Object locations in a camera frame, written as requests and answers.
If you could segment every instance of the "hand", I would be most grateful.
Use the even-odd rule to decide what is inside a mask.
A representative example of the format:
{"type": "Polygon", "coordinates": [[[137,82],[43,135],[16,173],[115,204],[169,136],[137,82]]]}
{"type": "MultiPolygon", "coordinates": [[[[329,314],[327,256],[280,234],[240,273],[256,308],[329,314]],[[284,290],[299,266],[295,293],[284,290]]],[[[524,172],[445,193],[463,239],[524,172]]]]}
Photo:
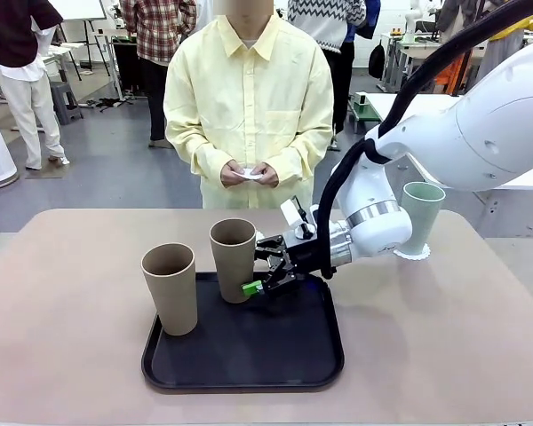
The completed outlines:
{"type": "Polygon", "coordinates": [[[271,188],[276,188],[278,186],[279,181],[276,171],[265,162],[262,162],[255,167],[251,172],[251,175],[263,175],[263,177],[257,181],[261,185],[270,186],[271,188]]]}
{"type": "Polygon", "coordinates": [[[223,169],[221,169],[221,183],[225,188],[229,186],[235,186],[245,182],[245,178],[236,175],[235,173],[244,174],[244,170],[235,160],[231,160],[223,169]]]}

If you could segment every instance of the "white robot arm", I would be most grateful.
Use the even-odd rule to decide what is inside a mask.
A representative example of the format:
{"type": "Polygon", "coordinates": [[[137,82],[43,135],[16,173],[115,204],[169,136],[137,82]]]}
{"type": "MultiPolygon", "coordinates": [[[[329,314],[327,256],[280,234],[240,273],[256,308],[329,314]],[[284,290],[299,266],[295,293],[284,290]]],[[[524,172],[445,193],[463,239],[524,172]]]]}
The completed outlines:
{"type": "Polygon", "coordinates": [[[417,20],[420,20],[424,15],[420,0],[410,0],[410,11],[405,14],[407,20],[407,28],[403,41],[406,43],[413,43],[415,41],[415,33],[417,32],[417,20]]]}
{"type": "Polygon", "coordinates": [[[399,207],[384,168],[406,154],[444,185],[463,191],[492,189],[533,169],[533,44],[494,69],[452,108],[402,121],[420,88],[452,60],[532,14],[533,0],[510,0],[428,58],[403,85],[387,118],[333,170],[317,215],[283,206],[289,225],[298,228],[258,242],[256,258],[270,266],[260,291],[284,293],[313,271],[329,280],[337,267],[390,253],[407,241],[410,218],[399,207]],[[335,200],[345,221],[330,221],[335,200]]]}
{"type": "MultiPolygon", "coordinates": [[[[463,191],[498,187],[533,169],[533,44],[502,63],[452,108],[413,115],[383,137],[366,138],[396,161],[412,154],[437,180],[463,191]]],[[[364,154],[338,192],[352,259],[404,243],[410,219],[382,165],[364,154]]]]}

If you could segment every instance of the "paper cup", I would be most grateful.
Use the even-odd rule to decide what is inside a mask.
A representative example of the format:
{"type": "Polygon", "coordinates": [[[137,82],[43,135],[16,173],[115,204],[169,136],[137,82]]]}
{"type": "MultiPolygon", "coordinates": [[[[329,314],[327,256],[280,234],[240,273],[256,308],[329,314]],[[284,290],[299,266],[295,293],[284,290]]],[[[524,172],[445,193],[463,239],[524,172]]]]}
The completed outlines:
{"type": "Polygon", "coordinates": [[[242,285],[253,280],[255,226],[243,219],[222,220],[211,228],[210,239],[221,296],[231,304],[246,301],[242,285]]]}
{"type": "Polygon", "coordinates": [[[411,182],[403,187],[401,207],[409,213],[412,236],[398,248],[401,253],[416,256],[423,252],[445,198],[441,188],[426,182],[411,182]]]}
{"type": "Polygon", "coordinates": [[[183,244],[152,248],[142,258],[142,271],[168,335],[186,335],[197,325],[195,256],[183,244]]]}

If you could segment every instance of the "backpack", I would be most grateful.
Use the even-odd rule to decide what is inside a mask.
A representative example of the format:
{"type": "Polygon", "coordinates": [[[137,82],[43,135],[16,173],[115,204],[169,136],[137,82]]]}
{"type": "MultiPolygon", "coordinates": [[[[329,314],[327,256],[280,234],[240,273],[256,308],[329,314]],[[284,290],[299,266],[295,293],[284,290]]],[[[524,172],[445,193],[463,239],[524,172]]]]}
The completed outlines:
{"type": "Polygon", "coordinates": [[[370,66],[369,66],[370,75],[380,80],[381,77],[383,76],[384,68],[385,68],[385,49],[383,49],[381,42],[379,42],[379,46],[376,46],[370,55],[370,66]]]}

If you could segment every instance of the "metal ring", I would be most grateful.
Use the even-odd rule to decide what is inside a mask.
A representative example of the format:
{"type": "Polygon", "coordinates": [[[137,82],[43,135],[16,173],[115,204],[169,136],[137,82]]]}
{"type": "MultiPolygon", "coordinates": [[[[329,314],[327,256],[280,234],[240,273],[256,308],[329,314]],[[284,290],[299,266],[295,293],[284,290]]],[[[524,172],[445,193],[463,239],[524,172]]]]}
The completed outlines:
{"type": "Polygon", "coordinates": [[[377,202],[353,213],[347,218],[347,225],[349,226],[349,229],[354,229],[357,225],[360,225],[363,222],[372,219],[373,217],[378,217],[397,211],[401,211],[397,201],[388,200],[377,202]]]}

